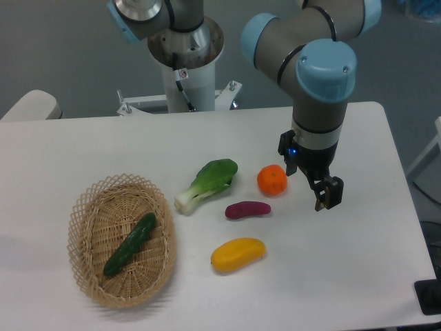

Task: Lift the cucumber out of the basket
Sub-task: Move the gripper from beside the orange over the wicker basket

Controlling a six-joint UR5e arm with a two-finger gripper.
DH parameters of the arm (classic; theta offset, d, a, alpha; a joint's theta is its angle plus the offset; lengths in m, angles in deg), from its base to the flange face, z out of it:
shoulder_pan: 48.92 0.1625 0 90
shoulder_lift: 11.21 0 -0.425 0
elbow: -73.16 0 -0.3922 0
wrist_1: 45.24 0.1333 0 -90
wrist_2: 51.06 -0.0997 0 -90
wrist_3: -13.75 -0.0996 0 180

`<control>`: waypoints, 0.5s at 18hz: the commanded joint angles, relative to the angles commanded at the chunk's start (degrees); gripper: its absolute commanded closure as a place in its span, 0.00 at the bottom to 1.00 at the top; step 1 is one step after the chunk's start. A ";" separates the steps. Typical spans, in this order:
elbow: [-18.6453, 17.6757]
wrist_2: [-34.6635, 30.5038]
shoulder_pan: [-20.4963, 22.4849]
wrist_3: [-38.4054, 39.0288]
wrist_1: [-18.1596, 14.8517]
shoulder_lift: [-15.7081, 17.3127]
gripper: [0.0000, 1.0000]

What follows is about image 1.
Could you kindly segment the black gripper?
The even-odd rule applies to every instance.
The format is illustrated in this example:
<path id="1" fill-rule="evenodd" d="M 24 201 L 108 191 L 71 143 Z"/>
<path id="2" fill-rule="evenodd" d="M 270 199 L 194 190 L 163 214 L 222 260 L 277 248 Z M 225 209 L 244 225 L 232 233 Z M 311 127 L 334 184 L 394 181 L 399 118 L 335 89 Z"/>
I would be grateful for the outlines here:
<path id="1" fill-rule="evenodd" d="M 296 137 L 293 130 L 280 136 L 278 153 L 283 156 L 285 173 L 291 176 L 300 169 L 315 193 L 315 210 L 330 210 L 341 203 L 344 188 L 344 181 L 340 177 L 332 177 L 329 173 L 329 166 L 334 160 L 338 144 L 314 150 L 301 146 L 295 140 Z"/>

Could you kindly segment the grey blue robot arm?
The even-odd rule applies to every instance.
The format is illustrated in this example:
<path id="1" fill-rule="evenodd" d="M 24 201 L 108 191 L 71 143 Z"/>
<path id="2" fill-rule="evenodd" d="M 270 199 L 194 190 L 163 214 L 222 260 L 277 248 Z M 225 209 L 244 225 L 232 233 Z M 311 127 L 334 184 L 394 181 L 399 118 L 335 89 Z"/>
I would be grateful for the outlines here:
<path id="1" fill-rule="evenodd" d="M 224 47 L 217 23 L 202 1 L 109 1 L 107 9 L 129 43 L 147 41 L 162 67 L 169 112 L 211 111 L 214 64 Z M 278 153 L 287 175 L 301 171 L 316 195 L 316 209 L 342 200 L 344 183 L 329 173 L 357 60 L 347 45 L 374 26 L 379 1 L 303 1 L 289 19 L 261 13 L 240 36 L 244 57 L 293 101 L 291 129 L 280 136 Z"/>

